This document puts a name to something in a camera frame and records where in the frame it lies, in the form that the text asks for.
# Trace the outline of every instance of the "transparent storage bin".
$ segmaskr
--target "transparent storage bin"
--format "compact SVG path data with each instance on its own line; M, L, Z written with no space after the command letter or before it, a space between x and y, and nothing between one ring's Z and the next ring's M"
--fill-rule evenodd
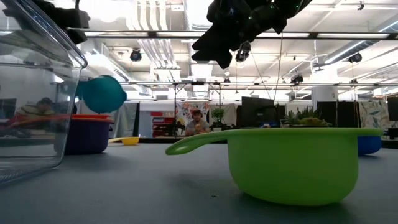
M0 2L0 184L61 163L87 62L30 0Z

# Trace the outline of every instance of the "potted plant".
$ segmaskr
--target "potted plant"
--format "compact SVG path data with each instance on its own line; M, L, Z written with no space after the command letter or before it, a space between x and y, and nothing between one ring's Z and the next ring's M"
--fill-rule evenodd
M285 124L292 128L300 127L330 127L331 124L320 119L321 111L306 107L302 111L297 108L297 113L289 111L285 116Z
M223 123L221 122L224 117L224 109L222 108L215 108L211 111L211 117L216 121L213 122L214 128L221 128Z

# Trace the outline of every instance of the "gray table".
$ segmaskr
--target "gray table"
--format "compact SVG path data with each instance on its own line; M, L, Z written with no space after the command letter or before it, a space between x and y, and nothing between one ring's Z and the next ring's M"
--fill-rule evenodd
M355 190L326 207L286 207L241 193L226 145L166 156L165 144L69 156L0 188L0 223L398 223L398 151L360 158Z

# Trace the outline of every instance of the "yellow bowl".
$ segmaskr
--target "yellow bowl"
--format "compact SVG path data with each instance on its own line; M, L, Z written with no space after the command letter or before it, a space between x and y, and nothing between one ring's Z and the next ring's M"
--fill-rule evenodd
M133 146L139 142L139 137L131 137L131 138L125 138L122 139L122 143L125 146Z

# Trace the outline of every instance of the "green plastic strainer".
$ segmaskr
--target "green plastic strainer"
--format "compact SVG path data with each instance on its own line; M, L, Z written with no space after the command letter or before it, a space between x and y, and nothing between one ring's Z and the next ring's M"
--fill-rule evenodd
M192 136L167 155L191 152L228 140L229 170L239 189L287 205L326 205L343 200L358 177L358 136L381 136L379 129L240 129Z

